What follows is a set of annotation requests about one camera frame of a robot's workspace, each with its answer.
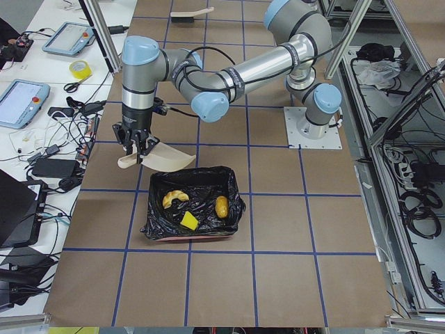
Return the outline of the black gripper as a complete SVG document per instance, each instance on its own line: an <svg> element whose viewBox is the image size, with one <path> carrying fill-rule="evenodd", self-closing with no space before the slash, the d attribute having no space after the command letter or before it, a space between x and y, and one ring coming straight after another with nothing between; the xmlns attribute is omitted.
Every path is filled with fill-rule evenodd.
<svg viewBox="0 0 445 334"><path fill-rule="evenodd" d="M135 109L122 104L122 119L112 126L117 142L123 145L126 155L134 153L133 144L136 145L136 163L141 164L159 143L159 139L152 135L153 108Z"/></svg>

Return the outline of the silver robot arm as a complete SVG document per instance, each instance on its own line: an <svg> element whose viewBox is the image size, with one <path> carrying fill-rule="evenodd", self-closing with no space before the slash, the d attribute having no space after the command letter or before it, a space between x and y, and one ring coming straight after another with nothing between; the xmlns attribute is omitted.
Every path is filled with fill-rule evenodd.
<svg viewBox="0 0 445 334"><path fill-rule="evenodd" d="M151 132L153 114L167 109L154 94L163 81L173 84L198 118L216 122L232 102L284 78L288 91L306 108L300 133L321 138L342 99L337 87L316 78L314 69L316 60L334 48L327 19L304 1L273 1L264 26L273 34L274 48L214 74L203 71L194 51L164 50L151 38L129 36L122 52L122 119L113 126L125 151L118 166L142 164L170 172L193 161L193 156L160 142Z"/></svg>

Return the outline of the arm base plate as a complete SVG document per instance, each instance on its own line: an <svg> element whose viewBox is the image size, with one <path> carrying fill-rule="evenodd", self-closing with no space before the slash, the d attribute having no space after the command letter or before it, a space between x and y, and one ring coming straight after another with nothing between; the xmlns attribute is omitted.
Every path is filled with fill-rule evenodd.
<svg viewBox="0 0 445 334"><path fill-rule="evenodd" d="M306 119L306 108L284 107L288 147L302 150L341 150L342 144L335 116L327 125L313 125Z"/></svg>

